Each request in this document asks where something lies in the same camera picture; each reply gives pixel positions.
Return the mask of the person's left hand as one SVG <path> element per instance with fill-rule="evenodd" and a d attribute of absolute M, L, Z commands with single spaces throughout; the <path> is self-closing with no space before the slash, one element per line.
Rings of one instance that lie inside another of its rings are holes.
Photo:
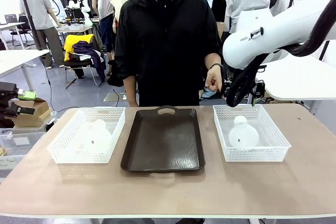
<path fill-rule="evenodd" d="M 211 91 L 221 91 L 222 89 L 222 65 L 213 64 L 207 72 L 205 86 Z"/>

